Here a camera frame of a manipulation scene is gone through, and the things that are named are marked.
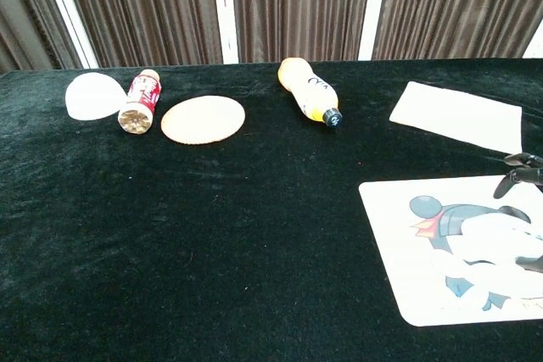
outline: black tablecloth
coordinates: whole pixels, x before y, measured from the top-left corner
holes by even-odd
[[[278,64],[156,68],[142,136],[67,115],[85,71],[0,77],[1,359],[541,360],[537,320],[407,324],[358,186],[510,170],[389,122],[408,81],[522,106],[524,150],[543,153],[543,60],[312,66],[339,95],[336,131],[303,116]],[[97,72],[127,89],[140,70]],[[238,133],[162,134],[169,108],[209,94],[245,107]]]

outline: plastic bottle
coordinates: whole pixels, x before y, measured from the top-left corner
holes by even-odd
[[[277,72],[279,82],[290,91],[305,116],[328,127],[337,127],[343,116],[336,91],[313,72],[303,58],[286,58]]]
[[[143,70],[134,78],[118,116],[125,131],[141,135],[151,127],[160,90],[160,77],[154,70]]]

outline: cartoon character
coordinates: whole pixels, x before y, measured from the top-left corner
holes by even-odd
[[[417,236],[461,262],[456,269],[464,276],[445,276],[457,297],[484,285],[489,289],[485,311],[492,305],[501,309],[513,297],[543,298],[543,228],[532,226],[523,211],[463,203],[443,206],[430,196],[413,198],[410,208],[424,218],[414,225]]]

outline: black velvet cloth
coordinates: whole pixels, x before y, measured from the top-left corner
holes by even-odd
[[[336,131],[299,111],[278,64],[156,68],[142,136],[67,115],[85,71],[0,77],[0,359],[541,360],[537,320],[407,324],[358,186],[510,170],[389,122],[408,81],[522,106],[524,150],[543,153],[543,60],[312,66],[339,95]],[[128,89],[140,70],[97,72]],[[209,94],[244,106],[238,133],[162,134],[169,108]]]

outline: curtain fold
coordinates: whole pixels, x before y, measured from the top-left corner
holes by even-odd
[[[543,0],[383,0],[373,57],[520,58]]]
[[[101,66],[218,64],[215,0],[75,0]]]
[[[80,67],[54,0],[0,0],[0,73]]]
[[[234,0],[240,61],[356,59],[366,0]]]

